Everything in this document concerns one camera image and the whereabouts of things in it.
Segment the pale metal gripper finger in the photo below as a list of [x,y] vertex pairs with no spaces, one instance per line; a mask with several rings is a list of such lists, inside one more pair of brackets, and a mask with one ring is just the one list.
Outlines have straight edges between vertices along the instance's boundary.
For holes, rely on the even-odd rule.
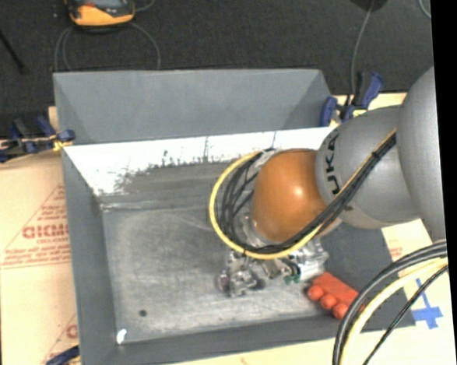
[[248,292],[263,290],[264,279],[251,272],[243,272],[232,276],[230,279],[230,294],[232,297],[242,297]]
[[227,271],[222,271],[214,279],[214,283],[220,292],[233,292],[235,290],[235,278]]

